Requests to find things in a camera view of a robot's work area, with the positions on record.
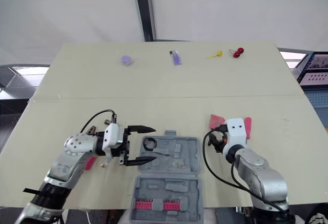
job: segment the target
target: monitor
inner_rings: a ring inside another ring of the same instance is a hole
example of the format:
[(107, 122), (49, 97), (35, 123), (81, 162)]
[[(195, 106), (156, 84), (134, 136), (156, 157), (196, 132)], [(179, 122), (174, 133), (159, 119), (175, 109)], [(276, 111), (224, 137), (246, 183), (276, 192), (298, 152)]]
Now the monitor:
[(328, 52), (314, 52), (297, 80), (305, 90), (328, 88)]

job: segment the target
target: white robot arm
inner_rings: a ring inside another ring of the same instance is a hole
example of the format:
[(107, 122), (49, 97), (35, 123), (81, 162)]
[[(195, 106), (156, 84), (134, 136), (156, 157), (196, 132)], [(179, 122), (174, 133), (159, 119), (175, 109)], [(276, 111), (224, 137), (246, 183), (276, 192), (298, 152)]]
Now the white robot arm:
[(106, 156), (102, 166), (106, 166), (113, 157), (120, 157), (119, 164), (126, 166), (142, 165), (156, 157), (144, 156), (129, 160), (131, 132), (149, 133), (155, 130), (145, 126), (128, 126), (123, 128), (116, 123), (113, 113), (112, 122), (103, 132), (83, 133), (87, 124), (101, 111), (93, 116), (80, 133), (70, 136), (64, 143), (61, 155), (53, 162), (40, 189), (24, 189), (35, 194), (33, 200), (23, 209), (15, 224), (20, 223), (54, 223), (62, 214), (66, 198), (77, 184), (84, 172), (88, 160), (93, 156)]
[[(214, 131), (223, 134), (217, 140)], [(222, 153), (232, 164), (231, 174), (237, 185), (222, 180), (210, 169), (204, 153), (205, 140), (209, 136), (208, 145), (213, 145), (216, 152)], [(257, 223), (294, 223), (295, 218), (289, 214), (287, 202), (287, 185), (281, 174), (270, 168), (263, 157), (247, 147), (245, 125), (242, 118), (232, 118), (225, 125), (211, 130), (203, 141), (203, 155), (206, 166), (219, 180), (251, 194)], [(249, 189), (240, 184), (233, 175), (233, 167), (238, 171)]]

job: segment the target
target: gray plastic case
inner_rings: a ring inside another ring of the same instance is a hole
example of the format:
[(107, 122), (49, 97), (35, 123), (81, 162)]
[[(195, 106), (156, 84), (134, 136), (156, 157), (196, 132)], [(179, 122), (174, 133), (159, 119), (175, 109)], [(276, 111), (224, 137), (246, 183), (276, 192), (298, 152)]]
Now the gray plastic case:
[[(147, 138), (157, 142), (153, 151), (143, 147)], [(177, 137), (171, 130), (166, 130), (165, 136), (145, 136), (140, 156), (157, 158), (139, 166), (143, 174), (134, 183), (130, 222), (202, 224), (201, 181), (196, 177), (201, 162), (198, 138)], [(152, 209), (135, 209), (136, 200), (151, 202)], [(163, 202), (179, 202), (180, 211), (163, 210)]]

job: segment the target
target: wire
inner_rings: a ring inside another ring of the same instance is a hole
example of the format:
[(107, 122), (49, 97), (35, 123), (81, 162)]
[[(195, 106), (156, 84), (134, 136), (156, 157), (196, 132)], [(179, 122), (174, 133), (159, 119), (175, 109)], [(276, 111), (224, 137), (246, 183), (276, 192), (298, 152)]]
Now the wire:
[(92, 121), (93, 118), (95, 118), (96, 116), (102, 114), (102, 113), (105, 113), (105, 112), (112, 112), (112, 120), (111, 120), (111, 123), (116, 123), (116, 114), (113, 110), (102, 110), (102, 111), (99, 111), (97, 114), (95, 114), (94, 116), (92, 116), (88, 121), (87, 123), (84, 125), (84, 127), (81, 129), (80, 133), (83, 133), (83, 130), (87, 127), (87, 125)]
[(274, 203), (272, 203), (272, 202), (266, 200), (265, 198), (263, 198), (263, 197), (261, 197), (261, 196), (255, 194), (255, 193), (253, 193), (252, 191), (250, 191), (249, 189), (247, 189), (246, 187), (244, 187), (239, 181), (237, 181), (237, 179), (235, 178), (235, 175), (234, 175), (234, 161), (231, 163), (231, 176), (232, 176), (232, 179), (234, 180), (234, 182), (236, 183), (236, 185), (233, 184), (233, 183), (230, 183), (230, 182), (228, 182), (228, 181), (226, 181), (226, 180), (224, 180), (224, 179), (222, 179), (222, 178), (220, 178), (219, 176), (217, 176), (217, 175), (212, 171), (212, 169), (210, 168), (210, 166), (209, 166), (209, 164), (208, 164), (208, 162), (207, 162), (206, 156), (205, 156), (205, 143), (206, 143), (206, 138), (207, 138), (211, 133), (213, 133), (214, 131), (217, 131), (217, 129), (212, 129), (210, 132), (208, 132), (208, 133), (205, 135), (205, 137), (204, 137), (204, 139), (203, 139), (203, 157), (204, 157), (204, 162), (205, 162), (205, 165), (206, 165), (207, 169), (211, 172), (211, 174), (212, 174), (215, 178), (217, 178), (219, 181), (221, 181), (221, 182), (223, 182), (223, 183), (225, 183), (225, 184), (227, 184), (227, 185), (229, 185), (229, 186), (231, 186), (231, 187), (235, 187), (235, 188), (241, 189), (241, 190), (243, 190), (243, 191), (246, 191), (246, 192), (248, 192), (249, 194), (251, 194), (253, 197), (255, 197), (255, 198), (261, 200), (263, 203), (266, 203), (267, 205), (270, 205), (270, 206), (276, 208), (276, 209), (279, 210), (281, 213), (287, 215), (287, 216), (289, 217), (289, 219), (291, 220), (290, 214), (289, 214), (286, 210), (283, 210), (281, 207), (277, 206), (276, 204), (274, 204)]
[(89, 213), (86, 212), (86, 214), (87, 214), (88, 223), (91, 224), (91, 221), (90, 221), (90, 218), (89, 218)]
[(235, 187), (235, 188), (239, 188), (239, 189), (241, 189), (240, 186), (235, 185), (235, 184), (233, 184), (233, 183), (230, 183), (230, 182), (228, 182), (228, 181), (226, 181), (226, 180), (220, 178), (219, 176), (217, 176), (217, 175), (212, 171), (212, 169), (210, 168), (210, 166), (209, 166), (209, 164), (208, 164), (208, 162), (207, 162), (206, 155), (205, 155), (205, 141), (206, 141), (206, 138), (207, 138), (211, 133), (213, 133), (214, 131), (216, 131), (216, 129), (212, 129), (210, 132), (208, 132), (208, 133), (205, 135), (204, 139), (203, 139), (203, 157), (204, 157), (205, 165), (206, 165), (207, 169), (211, 172), (211, 174), (212, 174), (215, 178), (217, 178), (219, 181), (221, 181), (221, 182), (223, 182), (223, 183), (225, 183), (225, 184), (227, 184), (227, 185), (229, 185), (229, 186), (231, 186), (231, 187)]

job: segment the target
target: pink object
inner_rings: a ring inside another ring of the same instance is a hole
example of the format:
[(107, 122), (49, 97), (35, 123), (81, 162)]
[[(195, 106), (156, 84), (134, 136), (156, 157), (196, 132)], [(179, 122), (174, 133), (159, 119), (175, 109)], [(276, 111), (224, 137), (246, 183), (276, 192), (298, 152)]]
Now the pink object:
[(165, 202), (164, 210), (177, 210), (180, 211), (180, 203), (179, 202)]
[(210, 119), (210, 129), (214, 129), (219, 127), (220, 125), (225, 123), (225, 119), (223, 117), (217, 115), (211, 115)]
[(135, 209), (142, 209), (142, 210), (151, 210), (152, 209), (152, 202), (136, 201), (134, 208)]
[[(142, 209), (142, 210), (151, 210), (152, 209), (152, 202), (147, 201), (136, 201), (134, 205), (135, 209)], [(176, 210), (180, 211), (180, 203), (179, 202), (164, 202), (163, 203), (163, 210)]]
[(251, 129), (252, 129), (252, 119), (250, 117), (246, 117), (244, 119), (245, 123), (245, 130), (246, 130), (246, 138), (250, 139), (251, 138)]
[(92, 168), (92, 165), (93, 165), (94, 161), (96, 161), (95, 156), (93, 156), (89, 159), (89, 161), (86, 164), (85, 170), (90, 170)]

